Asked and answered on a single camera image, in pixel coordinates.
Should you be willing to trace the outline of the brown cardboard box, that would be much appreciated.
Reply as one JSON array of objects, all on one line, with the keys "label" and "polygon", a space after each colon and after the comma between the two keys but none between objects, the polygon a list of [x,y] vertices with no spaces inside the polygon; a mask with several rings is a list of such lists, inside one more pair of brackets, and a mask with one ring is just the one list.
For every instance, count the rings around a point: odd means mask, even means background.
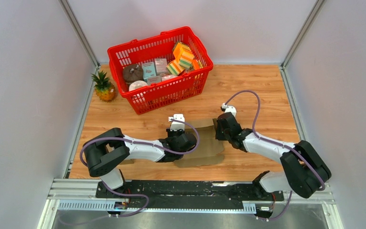
[{"label": "brown cardboard box", "polygon": [[123,160],[119,165],[129,165],[129,164],[134,164],[135,160],[134,159],[126,159]]}]

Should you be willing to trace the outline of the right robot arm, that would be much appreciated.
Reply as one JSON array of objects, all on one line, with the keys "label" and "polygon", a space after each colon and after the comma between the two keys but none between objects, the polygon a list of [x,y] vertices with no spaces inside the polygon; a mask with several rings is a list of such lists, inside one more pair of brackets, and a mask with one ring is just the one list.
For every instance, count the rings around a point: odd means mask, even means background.
[{"label": "right robot arm", "polygon": [[253,129],[242,128],[231,112],[213,120],[215,138],[227,141],[235,149],[256,153],[281,164],[282,172],[265,171],[252,183],[253,194],[264,200],[276,191],[293,191],[303,198],[322,191],[332,173],[308,141],[282,142]]}]

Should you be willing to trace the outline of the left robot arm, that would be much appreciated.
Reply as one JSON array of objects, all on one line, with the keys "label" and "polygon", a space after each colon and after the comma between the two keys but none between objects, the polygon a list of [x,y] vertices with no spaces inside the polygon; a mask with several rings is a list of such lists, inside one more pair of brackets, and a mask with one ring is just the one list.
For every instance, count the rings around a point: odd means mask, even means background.
[{"label": "left robot arm", "polygon": [[167,138],[148,141],[124,135],[120,128],[113,128],[86,142],[80,159],[91,177],[99,177],[115,198],[125,195],[127,186],[117,166],[124,160],[145,159],[158,163],[179,160],[193,152],[198,134],[184,130],[167,130]]}]

